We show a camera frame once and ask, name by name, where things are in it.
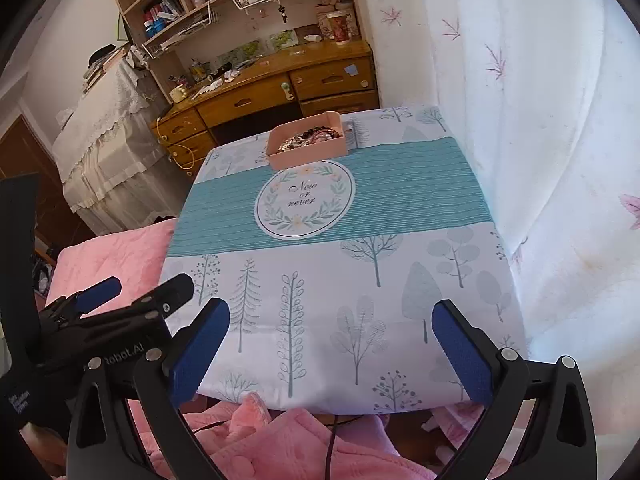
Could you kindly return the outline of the white floral curtain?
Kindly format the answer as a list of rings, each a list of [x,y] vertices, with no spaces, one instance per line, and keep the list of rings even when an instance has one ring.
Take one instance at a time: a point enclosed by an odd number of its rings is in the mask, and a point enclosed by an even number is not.
[[[639,34],[616,0],[358,0],[385,106],[435,104],[529,350],[574,356],[608,478],[639,439]]]

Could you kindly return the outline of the pink quilt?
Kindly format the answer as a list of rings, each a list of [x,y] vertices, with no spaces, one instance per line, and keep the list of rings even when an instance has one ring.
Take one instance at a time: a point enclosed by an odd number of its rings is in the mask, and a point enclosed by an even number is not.
[[[515,340],[511,275],[489,221],[373,236],[259,231],[244,246],[173,255],[175,307],[151,320],[168,341],[84,344],[68,448],[72,479],[142,479],[128,455],[128,401],[146,408],[186,462],[203,451],[180,408],[197,394],[314,414],[391,415],[469,399],[469,379],[445,356],[436,306],[453,301],[492,336]]]

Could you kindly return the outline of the white mug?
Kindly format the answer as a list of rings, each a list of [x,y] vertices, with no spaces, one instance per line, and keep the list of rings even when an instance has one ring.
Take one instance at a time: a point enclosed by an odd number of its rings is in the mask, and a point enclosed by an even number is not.
[[[171,101],[178,104],[189,96],[189,89],[184,84],[177,84],[175,88],[169,92]]]

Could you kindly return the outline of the pink paper tray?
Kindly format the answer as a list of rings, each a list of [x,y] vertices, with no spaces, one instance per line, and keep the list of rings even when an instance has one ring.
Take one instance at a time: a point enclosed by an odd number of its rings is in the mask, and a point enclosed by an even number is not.
[[[273,128],[266,148],[269,165],[276,171],[347,154],[341,115],[334,110]]]

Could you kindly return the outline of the tree print tablecloth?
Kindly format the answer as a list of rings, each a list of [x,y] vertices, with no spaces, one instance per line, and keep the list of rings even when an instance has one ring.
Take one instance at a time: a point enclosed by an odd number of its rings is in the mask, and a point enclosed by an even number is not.
[[[432,329],[443,299],[496,346],[524,350],[503,242],[440,110],[343,124],[348,153],[324,162],[274,170],[265,134],[206,156],[162,271],[194,284],[171,330],[209,299],[230,309],[203,396],[253,391],[274,410],[332,414],[463,401]]]

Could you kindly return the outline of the red patterned cup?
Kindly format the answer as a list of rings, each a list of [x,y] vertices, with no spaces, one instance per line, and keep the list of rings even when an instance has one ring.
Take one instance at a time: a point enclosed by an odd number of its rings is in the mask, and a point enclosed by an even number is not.
[[[326,14],[326,18],[331,26],[334,41],[337,44],[348,44],[350,41],[350,33],[347,13],[345,11],[334,11]]]

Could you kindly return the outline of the wooden desk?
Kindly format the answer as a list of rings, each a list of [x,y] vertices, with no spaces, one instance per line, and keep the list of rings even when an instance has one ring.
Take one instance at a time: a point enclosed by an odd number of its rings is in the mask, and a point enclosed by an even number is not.
[[[322,41],[260,58],[234,81],[173,105],[150,128],[169,160],[194,179],[217,146],[327,110],[347,114],[379,106],[367,41]]]

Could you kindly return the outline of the wooden bookshelf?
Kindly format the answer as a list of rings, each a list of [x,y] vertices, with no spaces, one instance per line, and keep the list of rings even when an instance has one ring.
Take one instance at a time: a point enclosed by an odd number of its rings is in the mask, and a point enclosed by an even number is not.
[[[360,36],[354,0],[115,0],[128,35],[164,96],[206,70],[238,66],[298,44],[334,38],[329,16],[347,15]]]

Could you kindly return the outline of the white lace cover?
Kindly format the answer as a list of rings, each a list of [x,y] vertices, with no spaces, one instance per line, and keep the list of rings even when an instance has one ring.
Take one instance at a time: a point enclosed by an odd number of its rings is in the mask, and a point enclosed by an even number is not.
[[[167,109],[149,71],[121,60],[67,112],[53,156],[70,210],[94,234],[180,214],[191,183],[152,130]]]

